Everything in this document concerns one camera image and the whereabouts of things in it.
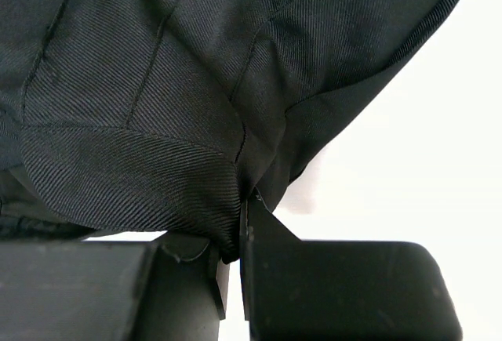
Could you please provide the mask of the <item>black pleated skirt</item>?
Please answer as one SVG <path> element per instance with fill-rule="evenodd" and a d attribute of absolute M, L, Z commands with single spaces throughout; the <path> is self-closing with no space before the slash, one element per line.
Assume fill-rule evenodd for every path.
<path fill-rule="evenodd" d="M 1 236 L 181 231 L 238 258 L 459 0 L 1 0 Z"/>

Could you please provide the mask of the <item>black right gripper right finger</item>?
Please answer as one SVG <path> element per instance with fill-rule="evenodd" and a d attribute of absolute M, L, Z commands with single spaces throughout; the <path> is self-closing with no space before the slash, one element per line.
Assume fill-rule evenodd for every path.
<path fill-rule="evenodd" d="M 242 206 L 242 298 L 253 340 L 460 340 L 438 264 L 417 243 L 303 241 L 258 191 Z"/>

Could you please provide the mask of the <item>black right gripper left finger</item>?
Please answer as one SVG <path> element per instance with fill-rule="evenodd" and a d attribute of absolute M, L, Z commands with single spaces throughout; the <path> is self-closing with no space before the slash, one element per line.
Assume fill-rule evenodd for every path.
<path fill-rule="evenodd" d="M 4 340 L 215 340 L 229 267 L 209 240 L 4 241 Z"/>

